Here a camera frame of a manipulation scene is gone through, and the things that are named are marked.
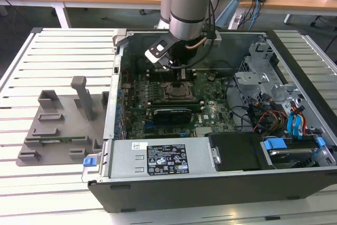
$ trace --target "motherboard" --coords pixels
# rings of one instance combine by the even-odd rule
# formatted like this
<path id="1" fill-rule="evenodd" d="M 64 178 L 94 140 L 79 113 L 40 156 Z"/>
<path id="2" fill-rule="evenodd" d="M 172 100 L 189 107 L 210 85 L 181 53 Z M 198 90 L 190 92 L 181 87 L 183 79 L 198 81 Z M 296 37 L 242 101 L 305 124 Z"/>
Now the motherboard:
<path id="1" fill-rule="evenodd" d="M 204 137 L 235 131 L 224 100 L 224 82 L 212 70 L 172 70 L 122 74 L 127 139 Z"/>

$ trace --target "power supply label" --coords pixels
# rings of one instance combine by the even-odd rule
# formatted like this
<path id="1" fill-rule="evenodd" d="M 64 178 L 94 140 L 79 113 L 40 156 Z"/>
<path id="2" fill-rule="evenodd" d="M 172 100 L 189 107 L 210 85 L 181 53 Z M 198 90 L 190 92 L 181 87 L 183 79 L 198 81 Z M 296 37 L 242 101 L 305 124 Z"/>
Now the power supply label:
<path id="1" fill-rule="evenodd" d="M 147 146 L 150 176 L 189 173 L 185 144 Z"/>

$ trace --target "desk leg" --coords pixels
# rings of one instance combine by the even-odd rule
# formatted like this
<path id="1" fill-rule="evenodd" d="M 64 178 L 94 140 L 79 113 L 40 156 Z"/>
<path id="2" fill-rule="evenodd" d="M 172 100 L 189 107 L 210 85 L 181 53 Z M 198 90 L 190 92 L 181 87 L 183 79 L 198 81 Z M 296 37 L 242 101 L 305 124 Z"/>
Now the desk leg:
<path id="1" fill-rule="evenodd" d="M 244 14 L 245 12 L 245 8 L 241 8 L 241 7 L 238 7 L 230 21 L 230 24 L 228 26 L 228 29 L 229 30 L 236 30 L 237 27 L 239 26 L 240 24 L 240 20 L 242 18 L 242 15 Z"/>
<path id="2" fill-rule="evenodd" d="M 290 23 L 290 20 L 291 20 L 292 16 L 293 16 L 292 14 L 287 14 L 283 23 L 288 25 Z"/>
<path id="3" fill-rule="evenodd" d="M 63 2 L 53 3 L 52 6 L 56 10 L 58 21 L 60 22 L 61 28 L 71 28 L 70 20 L 68 17 L 67 9 L 64 7 Z"/>
<path id="4" fill-rule="evenodd" d="M 0 15 L 3 16 L 3 17 L 8 15 L 8 12 L 5 8 L 5 6 L 3 6 L 3 5 L 0 5 Z"/>

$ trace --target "gray floor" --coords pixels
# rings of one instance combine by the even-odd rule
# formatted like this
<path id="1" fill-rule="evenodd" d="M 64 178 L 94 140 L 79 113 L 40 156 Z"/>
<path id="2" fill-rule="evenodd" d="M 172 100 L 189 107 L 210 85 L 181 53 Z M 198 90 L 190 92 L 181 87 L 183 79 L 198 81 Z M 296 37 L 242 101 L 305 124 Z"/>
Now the gray floor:
<path id="1" fill-rule="evenodd" d="M 21 48 L 24 38 L 27 37 L 31 28 L 25 23 L 16 7 L 8 7 L 8 16 L 0 17 L 0 77 L 4 74 L 16 53 Z M 33 27 L 60 27 L 57 17 L 51 14 L 49 7 L 19 7 L 19 12 L 28 20 Z M 94 28 L 152 28 L 159 20 L 159 11 L 146 10 L 146 15 L 140 15 L 138 10 L 120 9 L 89 9 L 68 8 L 68 14 L 73 27 Z M 291 24 L 283 23 L 284 15 L 261 14 L 252 30 L 298 30 L 302 34 L 310 35 L 316 43 L 325 49 L 330 40 L 337 35 L 333 31 L 337 26 L 337 18 L 325 17 L 317 21 L 315 27 L 310 23 L 315 16 L 294 16 Z M 334 61 L 337 60 L 337 41 L 331 45 L 328 55 Z"/>

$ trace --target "sticker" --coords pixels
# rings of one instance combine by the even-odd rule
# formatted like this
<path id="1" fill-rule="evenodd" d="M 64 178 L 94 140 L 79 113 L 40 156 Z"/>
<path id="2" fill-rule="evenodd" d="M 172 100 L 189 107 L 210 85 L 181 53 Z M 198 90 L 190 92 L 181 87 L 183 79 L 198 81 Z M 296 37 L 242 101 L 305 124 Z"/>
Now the sticker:
<path id="1" fill-rule="evenodd" d="M 147 173 L 150 176 L 189 173 L 185 144 L 147 146 Z"/>
<path id="2" fill-rule="evenodd" d="M 60 140 L 45 140 L 45 141 L 40 141 L 40 143 L 47 144 L 47 143 L 60 143 Z"/>
<path id="3" fill-rule="evenodd" d="M 133 142 L 131 149 L 132 150 L 146 150 L 147 142 Z"/>

